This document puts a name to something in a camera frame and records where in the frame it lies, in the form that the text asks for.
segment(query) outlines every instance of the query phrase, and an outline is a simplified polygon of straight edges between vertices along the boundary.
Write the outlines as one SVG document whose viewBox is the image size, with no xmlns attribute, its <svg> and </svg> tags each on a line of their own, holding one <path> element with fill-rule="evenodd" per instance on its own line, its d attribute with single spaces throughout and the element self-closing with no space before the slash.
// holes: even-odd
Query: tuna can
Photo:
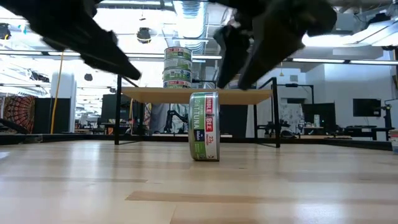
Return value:
<svg viewBox="0 0 398 224">
<path fill-rule="evenodd" d="M 192 51 L 185 47 L 169 47 L 164 50 L 164 59 L 180 58 L 192 62 Z"/>
<path fill-rule="evenodd" d="M 191 88 L 192 83 L 186 81 L 165 81 L 163 82 L 163 88 Z"/>
<path fill-rule="evenodd" d="M 168 69 L 163 72 L 163 82 L 185 81 L 192 83 L 192 72 L 188 70 Z"/>
<path fill-rule="evenodd" d="M 192 159 L 220 160 L 218 92 L 192 93 L 188 115 L 188 139 Z"/>
<path fill-rule="evenodd" d="M 181 58 L 171 58 L 164 60 L 164 69 L 171 68 L 184 69 L 190 71 L 192 69 L 192 62 Z"/>
</svg>

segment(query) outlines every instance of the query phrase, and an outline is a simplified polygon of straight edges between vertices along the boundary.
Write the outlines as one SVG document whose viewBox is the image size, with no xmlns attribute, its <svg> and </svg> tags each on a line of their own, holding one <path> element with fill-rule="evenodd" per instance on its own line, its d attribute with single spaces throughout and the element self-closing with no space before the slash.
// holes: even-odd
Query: light wood floor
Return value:
<svg viewBox="0 0 398 224">
<path fill-rule="evenodd" d="M 0 223 L 398 223 L 398 156 L 334 146 L 75 141 L 0 147 Z"/>
</svg>

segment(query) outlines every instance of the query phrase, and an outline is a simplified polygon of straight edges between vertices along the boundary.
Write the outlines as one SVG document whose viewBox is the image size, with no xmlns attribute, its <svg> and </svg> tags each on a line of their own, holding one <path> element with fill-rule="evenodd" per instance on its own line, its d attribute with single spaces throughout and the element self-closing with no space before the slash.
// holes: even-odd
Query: black robotic claw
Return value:
<svg viewBox="0 0 398 224">
<path fill-rule="evenodd" d="M 0 5 L 25 17 L 30 28 L 55 50 L 80 53 L 93 68 L 138 80 L 141 73 L 119 49 L 112 32 L 93 20 L 99 0 L 0 0 Z"/>
<path fill-rule="evenodd" d="M 309 36 L 327 34 L 337 20 L 336 12 L 326 0 L 210 1 L 237 9 L 235 19 L 245 20 L 241 27 L 224 27 L 219 30 L 223 35 L 215 35 L 223 52 L 218 79 L 220 88 L 241 71 L 238 85 L 243 90 L 248 89 L 286 57 L 304 48 L 301 40 L 305 33 Z M 254 34 L 254 45 L 247 56 L 242 43 L 246 43 L 244 38 L 251 38 L 244 35 L 250 32 Z"/>
</svg>

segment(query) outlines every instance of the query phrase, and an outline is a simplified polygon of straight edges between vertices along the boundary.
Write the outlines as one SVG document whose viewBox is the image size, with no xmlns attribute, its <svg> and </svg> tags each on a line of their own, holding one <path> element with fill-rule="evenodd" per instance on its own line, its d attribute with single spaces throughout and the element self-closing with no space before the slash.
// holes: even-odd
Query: stacked tuna can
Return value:
<svg viewBox="0 0 398 224">
<path fill-rule="evenodd" d="M 164 88 L 192 87 L 192 51 L 185 47 L 169 47 L 164 51 Z"/>
</svg>

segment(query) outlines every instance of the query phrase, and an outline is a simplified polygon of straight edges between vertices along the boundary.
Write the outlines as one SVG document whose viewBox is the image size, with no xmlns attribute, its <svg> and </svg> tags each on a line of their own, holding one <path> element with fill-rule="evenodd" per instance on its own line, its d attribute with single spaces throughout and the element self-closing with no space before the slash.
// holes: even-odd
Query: shelf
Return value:
<svg viewBox="0 0 398 224">
<path fill-rule="evenodd" d="M 189 104 L 192 93 L 215 92 L 221 105 L 256 105 L 272 96 L 272 90 L 166 89 L 123 87 L 122 93 L 140 103 Z"/>
</svg>

